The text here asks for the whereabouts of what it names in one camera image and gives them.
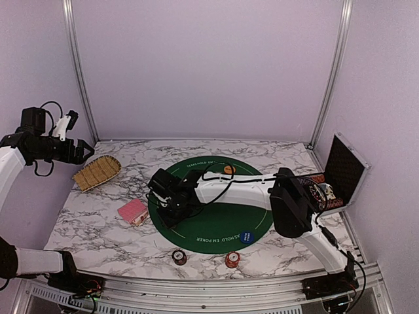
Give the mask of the black poker chip stack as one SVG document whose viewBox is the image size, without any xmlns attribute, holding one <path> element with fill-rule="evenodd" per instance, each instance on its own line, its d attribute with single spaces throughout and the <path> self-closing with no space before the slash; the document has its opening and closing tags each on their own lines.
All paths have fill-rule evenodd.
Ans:
<svg viewBox="0 0 419 314">
<path fill-rule="evenodd" d="M 187 263 L 187 255 L 181 249 L 177 249 L 172 253 L 172 260 L 176 265 L 182 266 Z"/>
</svg>

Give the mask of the orange big blind button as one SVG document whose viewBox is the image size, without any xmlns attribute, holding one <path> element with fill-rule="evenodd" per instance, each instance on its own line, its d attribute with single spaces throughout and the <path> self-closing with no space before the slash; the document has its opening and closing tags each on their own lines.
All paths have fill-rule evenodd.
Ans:
<svg viewBox="0 0 419 314">
<path fill-rule="evenodd" d="M 226 174 L 231 175 L 231 174 L 236 172 L 236 168 L 232 167 L 232 166 L 225 166 L 224 169 L 223 169 L 223 172 L 226 173 Z"/>
</svg>

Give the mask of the blue small blind button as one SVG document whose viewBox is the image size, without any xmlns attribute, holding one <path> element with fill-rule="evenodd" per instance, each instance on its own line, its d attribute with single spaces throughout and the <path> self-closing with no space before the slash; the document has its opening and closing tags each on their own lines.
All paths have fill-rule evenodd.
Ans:
<svg viewBox="0 0 419 314">
<path fill-rule="evenodd" d="M 243 231 L 243 232 L 240 234 L 239 239 L 240 239 L 240 241 L 241 241 L 243 244 L 250 245 L 250 244 L 252 244 L 252 243 L 254 242 L 254 240 L 255 240 L 255 235 L 254 235 L 254 233 L 253 233 L 253 232 L 250 232 L 250 231 Z"/>
</svg>

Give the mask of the red poker chip stack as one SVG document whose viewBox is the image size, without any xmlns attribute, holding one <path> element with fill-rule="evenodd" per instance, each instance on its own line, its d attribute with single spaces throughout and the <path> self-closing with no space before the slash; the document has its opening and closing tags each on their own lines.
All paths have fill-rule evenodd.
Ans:
<svg viewBox="0 0 419 314">
<path fill-rule="evenodd" d="M 240 254 L 232 251 L 225 256 L 225 265 L 228 268 L 237 268 L 240 263 Z"/>
</svg>

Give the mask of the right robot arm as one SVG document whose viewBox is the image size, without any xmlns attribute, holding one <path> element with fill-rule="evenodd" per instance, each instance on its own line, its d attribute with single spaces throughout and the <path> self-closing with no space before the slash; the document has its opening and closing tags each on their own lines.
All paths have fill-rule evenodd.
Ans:
<svg viewBox="0 0 419 314">
<path fill-rule="evenodd" d="M 340 248 L 336 237 L 319 222 L 328 200 L 314 201 L 303 182 L 317 184 L 285 167 L 273 175 L 224 175 L 194 169 L 183 178 L 159 169 L 147 186 L 157 201 L 158 215 L 169 228 L 185 220 L 195 209 L 216 203 L 271 212 L 276 232 L 309 249 L 328 273 L 324 287 L 338 293 L 350 282 L 348 272 L 353 268 L 354 258 Z"/>
</svg>

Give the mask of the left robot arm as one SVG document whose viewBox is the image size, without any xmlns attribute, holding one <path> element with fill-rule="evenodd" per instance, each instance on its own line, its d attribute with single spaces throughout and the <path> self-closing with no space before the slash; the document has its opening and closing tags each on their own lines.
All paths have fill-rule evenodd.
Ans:
<svg viewBox="0 0 419 314">
<path fill-rule="evenodd" d="M 50 166 L 55 162 L 81 165 L 94 153 L 84 140 L 74 141 L 67 136 L 78 114 L 70 110 L 61 112 L 55 120 L 45 105 L 22 110 L 20 125 L 1 139 L 1 216 L 15 218 L 12 201 L 19 205 L 40 208 L 41 199 L 30 190 L 32 184 L 24 183 L 26 168 L 37 167 L 40 161 Z M 68 251 L 25 249 L 1 240 L 1 278 L 36 278 L 44 275 L 47 283 L 58 289 L 76 293 L 87 287 L 93 279 L 81 274 Z"/>
</svg>

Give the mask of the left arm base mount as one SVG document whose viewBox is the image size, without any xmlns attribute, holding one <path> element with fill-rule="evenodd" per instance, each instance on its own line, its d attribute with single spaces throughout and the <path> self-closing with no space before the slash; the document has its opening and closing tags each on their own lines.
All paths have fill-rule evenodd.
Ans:
<svg viewBox="0 0 419 314">
<path fill-rule="evenodd" d="M 103 291 L 104 282 L 105 279 L 103 277 L 85 273 L 76 273 L 75 275 L 53 273 L 48 278 L 50 287 L 70 292 L 73 298 L 99 296 Z"/>
</svg>

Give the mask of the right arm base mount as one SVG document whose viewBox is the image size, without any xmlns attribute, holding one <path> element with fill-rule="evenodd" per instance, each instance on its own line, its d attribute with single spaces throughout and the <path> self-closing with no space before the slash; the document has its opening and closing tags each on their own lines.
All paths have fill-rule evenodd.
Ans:
<svg viewBox="0 0 419 314">
<path fill-rule="evenodd" d="M 307 300 L 349 292 L 358 287 L 356 279 L 339 274 L 312 277 L 302 281 L 302 291 Z"/>
</svg>

